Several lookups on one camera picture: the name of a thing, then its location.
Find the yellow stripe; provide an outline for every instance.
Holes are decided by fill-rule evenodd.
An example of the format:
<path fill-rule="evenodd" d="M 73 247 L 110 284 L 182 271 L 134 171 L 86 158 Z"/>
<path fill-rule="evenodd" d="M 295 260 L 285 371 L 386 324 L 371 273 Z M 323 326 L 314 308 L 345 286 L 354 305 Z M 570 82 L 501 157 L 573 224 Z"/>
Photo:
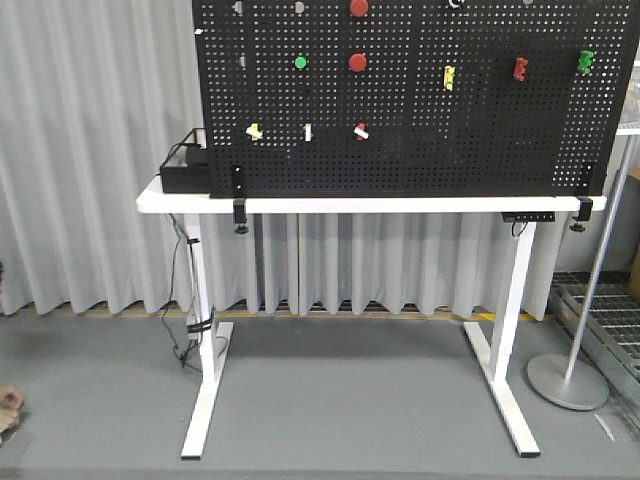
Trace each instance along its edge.
<path fill-rule="evenodd" d="M 99 312 L 95 310 L 89 310 L 85 313 L 76 314 L 73 313 L 71 309 L 57 309 L 47 314 L 47 316 L 83 316 L 83 317 L 97 317 L 97 318 L 149 318 L 149 317 L 161 317 L 162 313 L 146 313 L 144 311 L 135 312 L 132 310 L 124 310 L 121 313 L 109 313 L 109 312 Z M 167 312 L 166 318 L 184 318 L 185 314 L 180 311 L 176 312 Z M 274 314 L 251 314 L 248 312 L 217 312 L 217 318 L 265 318 L 265 317 L 277 317 L 277 318 L 340 318 L 340 319 L 381 319 L 381 318 L 391 318 L 391 319 L 399 319 L 399 320 L 471 320 L 471 321 L 488 321 L 494 322 L 496 320 L 495 313 L 478 313 L 470 318 L 462 318 L 455 315 L 421 315 L 419 313 L 416 314 L 399 314 L 393 315 L 387 312 L 380 312 L 376 315 L 363 314 L 363 315 L 353 315 L 353 314 L 337 314 L 332 315 L 330 313 L 324 312 L 309 312 L 307 315 L 298 315 L 295 313 L 274 313 Z M 544 321 L 549 321 L 553 318 L 552 315 L 545 315 Z M 536 321 L 535 317 L 529 315 L 528 313 L 520 314 L 518 320 L 524 322 Z"/>

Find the red mushroom button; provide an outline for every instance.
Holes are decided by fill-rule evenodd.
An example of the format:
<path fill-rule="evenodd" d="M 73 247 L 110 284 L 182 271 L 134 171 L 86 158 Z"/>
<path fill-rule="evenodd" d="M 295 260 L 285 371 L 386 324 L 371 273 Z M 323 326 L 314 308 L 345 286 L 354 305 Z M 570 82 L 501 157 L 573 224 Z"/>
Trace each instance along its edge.
<path fill-rule="evenodd" d="M 364 53 L 354 53 L 349 59 L 349 68 L 354 72 L 361 72 L 367 68 L 367 57 Z"/>
<path fill-rule="evenodd" d="M 351 0 L 350 9 L 354 17 L 364 17 L 369 11 L 369 2 L 367 0 Z"/>

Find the white table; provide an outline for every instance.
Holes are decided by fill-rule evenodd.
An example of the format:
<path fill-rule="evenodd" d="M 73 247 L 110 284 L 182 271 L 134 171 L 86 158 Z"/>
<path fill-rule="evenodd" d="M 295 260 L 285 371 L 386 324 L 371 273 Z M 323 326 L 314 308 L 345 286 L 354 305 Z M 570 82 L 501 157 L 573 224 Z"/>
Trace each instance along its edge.
<path fill-rule="evenodd" d="M 593 210 L 604 210 L 605 197 L 592 197 Z M 200 215 L 231 214 L 233 199 L 210 199 L 208 195 L 165 194 L 160 177 L 155 177 L 137 200 L 142 213 L 184 214 L 185 227 L 191 239 L 201 239 Z M 259 213 L 488 213 L 488 212 L 573 212 L 580 209 L 575 197 L 495 197 L 495 198 L 339 198 L 339 199 L 254 199 L 246 200 L 247 214 Z M 491 343 L 487 341 L 480 326 L 466 322 L 465 331 L 478 362 L 491 387 L 495 401 L 504 417 L 518 453 L 522 457 L 534 457 L 540 449 L 533 438 L 520 407 L 506 381 L 509 358 L 518 326 L 518 316 L 525 279 L 531 257 L 531 246 L 536 224 L 531 223 L 519 237 L 511 236 L 511 226 L 505 225 L 509 243 L 503 272 L 501 294 L 498 299 L 496 321 Z M 197 277 L 192 285 L 200 291 L 201 318 L 208 320 L 212 305 L 207 295 L 207 279 L 204 267 L 202 242 L 192 245 L 193 261 Z M 213 414 L 213 407 L 220 386 L 226 360 L 226 352 L 218 357 L 213 351 L 213 339 L 224 337 L 231 340 L 232 322 L 214 322 L 211 330 L 203 333 L 200 344 L 202 361 L 202 384 L 193 410 L 191 423 L 182 450 L 182 458 L 199 459 Z"/>

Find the round base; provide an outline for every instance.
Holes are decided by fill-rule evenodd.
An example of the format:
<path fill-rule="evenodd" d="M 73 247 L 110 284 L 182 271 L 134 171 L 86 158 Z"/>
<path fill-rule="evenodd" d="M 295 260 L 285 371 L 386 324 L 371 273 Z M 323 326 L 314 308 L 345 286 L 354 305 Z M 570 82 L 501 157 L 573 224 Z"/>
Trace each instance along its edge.
<path fill-rule="evenodd" d="M 569 359 L 565 355 L 546 354 L 527 365 L 533 389 L 550 402 L 570 410 L 595 410 L 607 402 L 609 385 L 594 368 L 577 361 L 573 376 L 564 381 Z"/>

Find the gray floor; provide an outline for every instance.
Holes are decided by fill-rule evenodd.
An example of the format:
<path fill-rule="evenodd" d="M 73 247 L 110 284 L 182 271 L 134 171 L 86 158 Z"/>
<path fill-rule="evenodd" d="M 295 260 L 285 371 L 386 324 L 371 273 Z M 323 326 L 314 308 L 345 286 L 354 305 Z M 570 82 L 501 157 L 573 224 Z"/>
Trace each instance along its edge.
<path fill-rule="evenodd" d="M 566 351 L 552 323 L 519 327 L 509 381 L 542 449 L 520 459 L 458 322 L 235 322 L 205 456 L 181 461 L 199 377 L 158 318 L 0 318 L 31 411 L 0 478 L 640 478 L 637 439 L 527 386 L 526 360 Z"/>

